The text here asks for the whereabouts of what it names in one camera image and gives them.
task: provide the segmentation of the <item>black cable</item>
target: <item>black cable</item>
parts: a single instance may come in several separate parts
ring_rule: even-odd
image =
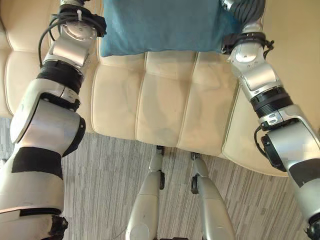
[[[51,22],[49,23],[49,26],[51,26],[54,23],[54,21],[57,20],[57,19],[58,18],[52,19]],[[50,37],[51,37],[52,41],[55,41],[55,38],[54,38],[54,36],[52,35],[52,32],[51,32],[51,29],[49,30],[49,34],[50,34]]]
[[[264,59],[266,59],[268,53],[275,48],[275,47],[274,47],[274,43],[275,43],[275,41],[273,41],[273,40],[272,40],[272,41],[268,41],[268,40],[265,41],[265,45],[266,45],[266,47],[268,48],[268,50],[266,50],[266,51],[263,53]]]
[[[265,153],[265,151],[262,150],[262,148],[260,147],[258,141],[257,141],[257,133],[261,130],[261,126],[258,126],[256,128],[256,130],[254,131],[254,134],[253,134],[253,138],[254,138],[254,142],[255,142],[255,145],[256,145],[256,148],[259,150],[259,152],[265,157],[265,158],[268,158],[267,154]]]

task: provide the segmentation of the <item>sofa seat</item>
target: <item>sofa seat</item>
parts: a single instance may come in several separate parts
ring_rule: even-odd
[[[265,32],[276,42],[268,61],[293,101],[319,128],[315,101],[320,89],[319,31],[315,30],[319,17],[304,1],[294,2],[268,2]],[[5,32],[0,33],[0,116],[15,114],[28,84],[37,76],[39,38],[59,3],[1,0]],[[85,6],[93,13],[103,11],[100,0]],[[308,12],[306,19],[300,19],[301,8]],[[43,58],[50,44],[47,36]],[[78,113],[85,118],[87,132],[219,156],[256,172],[286,176],[256,150],[253,132],[258,118],[226,56],[163,51],[102,58],[99,47],[97,41],[79,94]]]

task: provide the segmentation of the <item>blue pillow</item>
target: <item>blue pillow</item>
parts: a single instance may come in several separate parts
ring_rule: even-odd
[[[241,25],[220,0],[104,0],[101,56],[147,51],[221,52],[225,35]]]

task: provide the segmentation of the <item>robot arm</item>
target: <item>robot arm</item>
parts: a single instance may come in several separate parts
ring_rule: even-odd
[[[222,2],[226,10],[237,17],[235,9],[243,3],[259,1]],[[288,173],[299,208],[309,223],[307,234],[311,239],[319,239],[319,136],[299,106],[293,104],[275,70],[266,62],[264,47],[271,47],[272,43],[266,41],[262,29],[261,17],[246,23],[242,34],[226,39],[224,50],[231,50],[228,60],[233,73],[259,118],[259,127],[254,134],[259,151],[273,167]],[[264,150],[257,142],[260,129],[266,131],[261,138]]]
[[[14,152],[0,170],[3,239],[60,240],[68,227],[59,216],[64,209],[61,158],[78,148],[85,133],[86,123],[76,113],[78,94],[90,49],[106,29],[104,19],[83,5],[83,0],[61,1],[57,22],[45,32],[59,25],[60,37],[40,61],[40,73],[12,119]]]

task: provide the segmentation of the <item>gray striped carpet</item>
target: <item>gray striped carpet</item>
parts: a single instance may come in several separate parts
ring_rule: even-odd
[[[0,119],[0,159],[10,156],[9,119]],[[63,159],[66,240],[124,240],[126,224],[155,146],[86,133]],[[200,240],[197,196],[190,192],[189,152],[167,148],[160,195],[159,238]],[[203,156],[225,199],[237,239],[306,240],[304,221],[287,178],[271,177],[231,161]]]

